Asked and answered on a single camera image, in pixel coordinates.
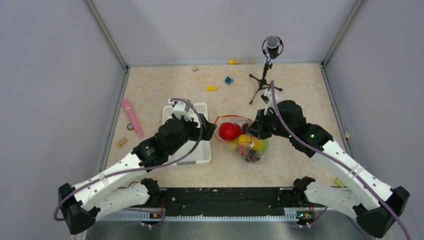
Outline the yellow corn cob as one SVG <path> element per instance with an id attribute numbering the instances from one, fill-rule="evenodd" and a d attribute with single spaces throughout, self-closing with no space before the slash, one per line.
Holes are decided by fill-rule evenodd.
<path id="1" fill-rule="evenodd" d="M 241 134 L 237 137 L 236 140 L 237 144 L 248 144 L 251 145 L 253 142 L 253 138 L 251 135 L 248 134 Z"/>

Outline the clear orange-zip bag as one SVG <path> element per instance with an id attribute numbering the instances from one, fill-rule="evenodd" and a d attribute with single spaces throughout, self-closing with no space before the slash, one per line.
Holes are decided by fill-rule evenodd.
<path id="1" fill-rule="evenodd" d="M 258 163 L 269 151 L 269 141 L 261 140 L 250 133 L 247 128 L 253 123 L 250 118 L 240 115 L 217 116 L 214 124 L 214 138 L 235 152 L 243 161 Z"/>

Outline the red tomato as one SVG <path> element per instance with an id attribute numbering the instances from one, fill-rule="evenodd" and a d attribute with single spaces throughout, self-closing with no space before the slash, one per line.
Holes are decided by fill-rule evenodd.
<path id="1" fill-rule="evenodd" d="M 218 129 L 219 137 L 226 142 L 231 142 L 237 137 L 237 128 L 232 122 L 224 122 Z"/>

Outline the dark red grape bunch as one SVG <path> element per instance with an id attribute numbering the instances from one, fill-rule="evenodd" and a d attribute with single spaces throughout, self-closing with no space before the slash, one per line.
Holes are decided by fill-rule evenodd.
<path id="1" fill-rule="evenodd" d="M 248 162 L 248 163 L 259 162 L 261 160 L 261 158 L 262 158 L 260 156 L 260 154 L 256 150 L 254 150 L 254 149 L 252 149 L 250 147 L 244 147 L 244 146 L 239 145 L 235 149 L 235 152 L 237 154 L 239 154 L 240 158 L 243 161 Z"/>

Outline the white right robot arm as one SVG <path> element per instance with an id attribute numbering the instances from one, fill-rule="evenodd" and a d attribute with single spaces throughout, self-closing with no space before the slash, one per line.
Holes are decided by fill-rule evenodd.
<path id="1" fill-rule="evenodd" d="M 296 150 L 323 165 L 346 186 L 342 190 L 311 177 L 297 179 L 293 192 L 297 205 L 315 203 L 336 210 L 375 238 L 383 238 L 397 223 L 411 239 L 400 219 L 410 197 L 404 187 L 392 187 L 367 171 L 323 127 L 308 123 L 294 101 L 265 97 L 264 102 L 265 108 L 257 111 L 247 132 L 261 140 L 273 136 L 288 139 Z"/>

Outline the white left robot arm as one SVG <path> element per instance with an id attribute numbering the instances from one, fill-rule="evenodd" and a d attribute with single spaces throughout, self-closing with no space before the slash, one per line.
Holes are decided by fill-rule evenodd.
<path id="1" fill-rule="evenodd" d="M 185 154 L 188 157 L 201 141 L 211 140 L 216 128 L 201 113 L 198 119 L 179 119 L 173 115 L 154 136 L 140 142 L 111 167 L 81 183 L 60 186 L 58 211 L 70 234 L 83 233 L 104 216 L 130 206 L 156 206 L 161 194 L 155 180 L 146 178 L 125 189 L 121 185 L 165 166 L 169 156 L 193 141 L 194 146 Z"/>

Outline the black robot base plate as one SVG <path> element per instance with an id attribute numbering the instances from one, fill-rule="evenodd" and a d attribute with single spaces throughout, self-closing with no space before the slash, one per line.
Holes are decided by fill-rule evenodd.
<path id="1" fill-rule="evenodd" d="M 313 222 L 319 204 L 310 203 L 291 187 L 168 187 L 156 188 L 152 199 L 135 208 L 172 217 L 289 217 Z"/>

